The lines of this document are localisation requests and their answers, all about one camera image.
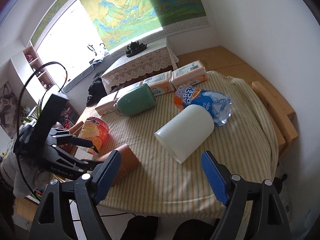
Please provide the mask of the orange patterned paper cup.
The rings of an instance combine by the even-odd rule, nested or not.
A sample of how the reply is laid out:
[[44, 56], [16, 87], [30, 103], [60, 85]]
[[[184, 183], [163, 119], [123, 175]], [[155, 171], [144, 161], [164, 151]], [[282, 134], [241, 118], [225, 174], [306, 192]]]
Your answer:
[[112, 182], [112, 186], [118, 184], [125, 176], [132, 172], [139, 164], [137, 156], [128, 146], [128, 144], [120, 145], [116, 148], [110, 148], [105, 152], [100, 153], [95, 157], [96, 161], [105, 161], [110, 155], [112, 150], [117, 150], [121, 155], [121, 164], [115, 179]]

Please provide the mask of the green plant leaves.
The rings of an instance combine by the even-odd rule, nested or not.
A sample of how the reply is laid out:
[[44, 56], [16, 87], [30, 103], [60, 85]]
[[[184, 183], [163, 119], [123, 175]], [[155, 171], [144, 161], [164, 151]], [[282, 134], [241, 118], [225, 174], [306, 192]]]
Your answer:
[[31, 110], [31, 112], [26, 116], [22, 118], [22, 122], [24, 123], [30, 123], [32, 121], [38, 121], [40, 118], [40, 115], [42, 113], [42, 103], [43, 98], [41, 98], [38, 101], [38, 104]]

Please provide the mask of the pink orange plastic jar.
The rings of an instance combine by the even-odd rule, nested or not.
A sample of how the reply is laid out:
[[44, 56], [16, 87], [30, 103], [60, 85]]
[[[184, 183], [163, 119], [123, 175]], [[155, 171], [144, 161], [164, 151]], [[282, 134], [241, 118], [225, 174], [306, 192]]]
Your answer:
[[78, 137], [93, 142], [97, 151], [93, 148], [90, 151], [93, 154], [98, 154], [108, 137], [108, 133], [109, 127], [106, 122], [97, 117], [89, 117], [84, 122]]

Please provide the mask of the black bag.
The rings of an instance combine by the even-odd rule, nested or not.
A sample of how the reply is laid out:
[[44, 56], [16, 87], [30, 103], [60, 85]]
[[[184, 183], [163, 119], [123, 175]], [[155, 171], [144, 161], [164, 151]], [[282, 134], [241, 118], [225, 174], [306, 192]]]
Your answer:
[[103, 85], [102, 78], [97, 77], [94, 79], [94, 81], [88, 89], [86, 106], [91, 107], [96, 105], [100, 101], [100, 99], [102, 99], [105, 96], [107, 96], [107, 92]]

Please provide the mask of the green thermos bottle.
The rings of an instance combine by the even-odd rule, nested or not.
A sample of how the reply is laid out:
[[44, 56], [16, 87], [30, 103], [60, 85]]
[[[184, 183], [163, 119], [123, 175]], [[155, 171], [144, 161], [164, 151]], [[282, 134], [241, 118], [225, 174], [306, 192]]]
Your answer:
[[114, 103], [116, 114], [132, 117], [156, 106], [151, 88], [146, 83], [131, 90], [121, 89]]

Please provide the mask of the crushed blue water bottle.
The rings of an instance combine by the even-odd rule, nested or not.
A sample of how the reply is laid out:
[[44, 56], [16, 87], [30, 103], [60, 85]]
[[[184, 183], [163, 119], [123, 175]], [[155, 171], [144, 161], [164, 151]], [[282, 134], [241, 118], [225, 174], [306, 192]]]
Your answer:
[[212, 116], [215, 126], [227, 124], [231, 117], [232, 100], [220, 92], [181, 85], [175, 92], [174, 104], [179, 109], [185, 109], [189, 105], [202, 106]]

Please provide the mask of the wooden bench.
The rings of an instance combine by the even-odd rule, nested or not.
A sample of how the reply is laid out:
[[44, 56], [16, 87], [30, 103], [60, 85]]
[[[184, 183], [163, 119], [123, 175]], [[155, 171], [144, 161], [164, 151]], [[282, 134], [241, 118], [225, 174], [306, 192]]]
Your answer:
[[298, 138], [292, 120], [296, 116], [287, 100], [257, 70], [222, 46], [178, 55], [178, 66], [200, 60], [206, 70], [243, 79], [250, 85], [268, 111], [278, 139], [282, 159]]

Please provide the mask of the tissue pack middle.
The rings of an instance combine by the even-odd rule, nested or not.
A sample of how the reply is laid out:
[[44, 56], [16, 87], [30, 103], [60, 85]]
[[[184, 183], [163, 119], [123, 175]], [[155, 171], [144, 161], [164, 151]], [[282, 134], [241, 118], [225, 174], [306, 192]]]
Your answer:
[[147, 84], [153, 96], [160, 96], [175, 91], [175, 87], [171, 83], [172, 71], [167, 71], [152, 77], [149, 77], [143, 81], [143, 84]]

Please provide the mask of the black teapot on tray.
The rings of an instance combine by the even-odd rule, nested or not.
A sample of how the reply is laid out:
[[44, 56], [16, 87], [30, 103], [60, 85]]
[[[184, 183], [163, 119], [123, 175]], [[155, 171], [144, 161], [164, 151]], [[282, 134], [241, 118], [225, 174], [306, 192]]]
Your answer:
[[139, 41], [131, 42], [130, 45], [127, 46], [126, 56], [133, 57], [142, 51], [146, 50], [147, 45], [143, 43], [139, 43]]

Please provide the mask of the tissue pack right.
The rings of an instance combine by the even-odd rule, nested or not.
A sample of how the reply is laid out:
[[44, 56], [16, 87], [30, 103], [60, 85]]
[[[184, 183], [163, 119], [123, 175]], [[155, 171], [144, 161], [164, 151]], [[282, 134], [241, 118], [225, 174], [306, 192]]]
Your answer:
[[173, 71], [170, 82], [178, 89], [181, 85], [193, 86], [208, 79], [204, 65], [197, 60]]

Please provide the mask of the lace-covered side table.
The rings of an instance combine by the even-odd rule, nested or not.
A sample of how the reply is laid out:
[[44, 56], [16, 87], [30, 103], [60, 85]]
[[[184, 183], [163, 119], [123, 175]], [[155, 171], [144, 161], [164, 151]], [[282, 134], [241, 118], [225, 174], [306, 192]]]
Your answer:
[[104, 89], [111, 93], [112, 87], [124, 84], [146, 74], [172, 66], [177, 69], [178, 57], [174, 54], [170, 40], [161, 38], [147, 45], [146, 50], [133, 56], [121, 56], [101, 76]]

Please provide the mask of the white wall shelf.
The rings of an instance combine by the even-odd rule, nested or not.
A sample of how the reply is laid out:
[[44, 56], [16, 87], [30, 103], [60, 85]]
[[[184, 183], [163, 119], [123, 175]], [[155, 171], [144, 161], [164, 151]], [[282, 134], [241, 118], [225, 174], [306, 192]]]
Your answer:
[[[42, 61], [32, 45], [14, 55], [10, 62], [22, 85], [26, 83], [31, 74], [42, 66]], [[46, 99], [58, 90], [59, 87], [53, 81], [48, 70], [43, 68], [28, 83], [24, 95], [29, 95], [33, 102], [38, 103], [44, 95]]]

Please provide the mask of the landscape painting wall scroll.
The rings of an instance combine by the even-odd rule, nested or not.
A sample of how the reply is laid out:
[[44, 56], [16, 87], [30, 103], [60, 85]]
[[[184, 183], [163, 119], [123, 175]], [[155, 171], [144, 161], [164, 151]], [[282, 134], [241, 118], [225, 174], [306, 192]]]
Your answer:
[[56, 0], [30, 41], [74, 41], [120, 54], [126, 44], [209, 25], [201, 0]]

